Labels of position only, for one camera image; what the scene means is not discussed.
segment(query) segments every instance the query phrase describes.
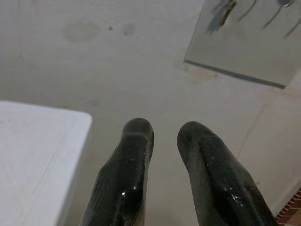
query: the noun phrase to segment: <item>gray floor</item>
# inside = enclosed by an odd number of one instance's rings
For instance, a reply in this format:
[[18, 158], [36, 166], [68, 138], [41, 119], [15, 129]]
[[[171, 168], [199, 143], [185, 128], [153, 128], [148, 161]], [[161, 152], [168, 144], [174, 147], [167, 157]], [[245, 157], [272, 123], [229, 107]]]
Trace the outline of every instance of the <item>gray floor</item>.
[[[236, 156], [241, 153], [241, 161], [261, 179], [269, 205], [286, 190], [269, 190], [275, 169], [262, 164], [269, 162], [269, 153], [257, 164], [253, 148], [267, 144], [258, 137], [252, 145], [246, 142], [277, 89], [183, 63], [202, 2], [0, 1], [0, 98], [85, 111], [93, 117], [91, 148], [85, 153], [67, 226], [79, 223], [99, 169], [124, 124], [134, 117], [148, 119], [155, 131], [147, 226], [197, 225], [188, 174], [176, 146], [177, 133], [187, 121], [204, 123]], [[296, 123], [290, 139], [298, 128]], [[263, 170], [273, 181], [262, 177]]]

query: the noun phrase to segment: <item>floor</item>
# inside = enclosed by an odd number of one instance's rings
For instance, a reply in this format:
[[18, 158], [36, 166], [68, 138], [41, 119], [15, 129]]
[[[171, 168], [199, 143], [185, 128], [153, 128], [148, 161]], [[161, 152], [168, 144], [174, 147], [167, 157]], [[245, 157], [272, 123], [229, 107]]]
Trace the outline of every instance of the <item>floor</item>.
[[198, 224], [176, 146], [188, 121], [224, 140], [273, 210], [301, 178], [301, 76], [281, 90], [184, 63], [202, 4], [0, 1], [0, 98], [93, 117], [67, 226], [79, 223], [99, 169], [134, 117], [148, 119], [155, 131], [146, 226]]

